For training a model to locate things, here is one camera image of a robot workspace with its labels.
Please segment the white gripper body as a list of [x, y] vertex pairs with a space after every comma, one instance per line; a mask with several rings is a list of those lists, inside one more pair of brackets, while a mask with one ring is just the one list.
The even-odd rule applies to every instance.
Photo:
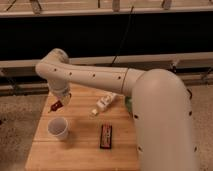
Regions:
[[69, 104], [71, 99], [70, 87], [65, 86], [62, 89], [54, 89], [49, 87], [51, 93], [62, 103], [63, 106]]

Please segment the green object behind arm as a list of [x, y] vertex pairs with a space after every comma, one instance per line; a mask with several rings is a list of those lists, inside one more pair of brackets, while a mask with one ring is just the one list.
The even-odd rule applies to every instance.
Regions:
[[130, 97], [125, 97], [125, 106], [129, 113], [132, 113], [132, 99]]

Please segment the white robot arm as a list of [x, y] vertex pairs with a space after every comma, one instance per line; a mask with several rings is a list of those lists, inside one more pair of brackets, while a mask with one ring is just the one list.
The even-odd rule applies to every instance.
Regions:
[[59, 100], [72, 83], [131, 97], [141, 171], [199, 171], [189, 92], [174, 73], [72, 65], [58, 48], [35, 70]]

